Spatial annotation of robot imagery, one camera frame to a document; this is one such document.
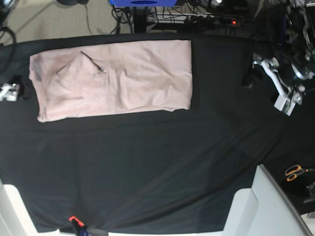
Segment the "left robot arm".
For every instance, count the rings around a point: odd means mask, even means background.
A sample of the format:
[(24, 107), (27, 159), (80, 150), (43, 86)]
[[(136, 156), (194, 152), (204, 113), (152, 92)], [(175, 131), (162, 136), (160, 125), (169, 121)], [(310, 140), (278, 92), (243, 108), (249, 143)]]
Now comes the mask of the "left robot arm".
[(311, 0), (279, 0), (267, 11), (268, 40), (254, 48), (245, 88), (266, 74), (278, 92), (274, 107), (290, 116), (315, 89), (315, 11)]

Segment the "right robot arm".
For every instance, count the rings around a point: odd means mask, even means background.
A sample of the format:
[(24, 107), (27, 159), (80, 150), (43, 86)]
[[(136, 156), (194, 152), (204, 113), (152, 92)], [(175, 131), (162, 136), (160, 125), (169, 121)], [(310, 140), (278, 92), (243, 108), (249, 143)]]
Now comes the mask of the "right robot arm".
[[(14, 58), (16, 52), (16, 35), (13, 30), (7, 26), (7, 18), (16, 8), (18, 0), (1, 0), (0, 1), (0, 31), (3, 34), (9, 34), (12, 39), (11, 52), (8, 59), (0, 66), (0, 73), (3, 74)], [(0, 101), (17, 102), (18, 100), (29, 100), (32, 96), (29, 86), (23, 84), (21, 76), (16, 75), (10, 81), (0, 84)]]

